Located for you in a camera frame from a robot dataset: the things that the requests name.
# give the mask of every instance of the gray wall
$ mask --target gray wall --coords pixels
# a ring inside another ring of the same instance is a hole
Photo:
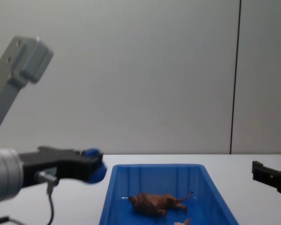
[[[0,0],[14,35],[54,50],[23,89],[0,146],[228,153],[238,0]]]
[[[281,153],[281,0],[243,0],[233,153]]]

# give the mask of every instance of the table surface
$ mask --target table surface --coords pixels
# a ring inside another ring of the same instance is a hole
[[[252,180],[252,161],[281,170],[281,155],[106,155],[108,172],[103,181],[87,185],[62,180],[52,194],[54,225],[99,224],[111,169],[117,164],[202,164],[241,225],[281,225],[281,194]],[[11,200],[0,202],[0,216],[29,225],[44,225],[50,217],[46,185],[22,189]]]

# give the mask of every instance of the plush toy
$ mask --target plush toy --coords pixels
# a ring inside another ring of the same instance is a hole
[[[187,207],[181,202],[192,196],[191,192],[183,199],[177,199],[170,194],[165,195],[152,195],[152,194],[138,194],[135,197],[128,197],[132,207],[139,213],[151,215],[151,216],[166,216],[168,209],[180,208],[183,211],[187,211]]]

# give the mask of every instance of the blue tray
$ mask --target blue tray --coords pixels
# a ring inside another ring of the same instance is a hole
[[[138,193],[166,194],[183,202],[188,212],[168,210],[166,218],[154,219],[133,211],[128,196]],[[116,165],[105,198],[99,225],[174,225],[191,218],[190,225],[237,225],[207,170],[196,164]]]

